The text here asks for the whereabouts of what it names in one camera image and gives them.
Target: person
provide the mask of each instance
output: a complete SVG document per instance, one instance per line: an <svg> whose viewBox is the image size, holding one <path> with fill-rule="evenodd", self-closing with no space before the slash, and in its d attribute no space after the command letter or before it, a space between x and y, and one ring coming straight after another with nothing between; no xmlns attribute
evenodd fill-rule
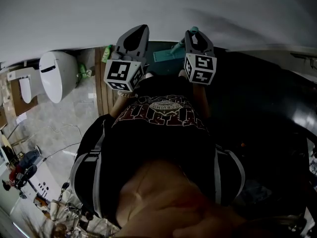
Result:
<svg viewBox="0 0 317 238"><path fill-rule="evenodd" d="M100 214L87 200L95 171L89 175L84 167L77 173L85 185L74 181L73 187L82 203L120 228L115 237L272 237L269 224L246 228L228 207L242 175L228 154L217 154L223 149L212 137L204 87L191 84L184 70L178 77L148 73L139 85L133 93L118 92L110 113L81 141L76 160L102 139Z"/></svg>
<svg viewBox="0 0 317 238"><path fill-rule="evenodd" d="M41 151L36 145L35 150L29 151L24 154L23 159L13 168L9 174L9 181L2 180L3 187L9 191L11 187L15 187L15 180L18 174L24 174L25 170L35 164L36 160L40 157Z"/></svg>

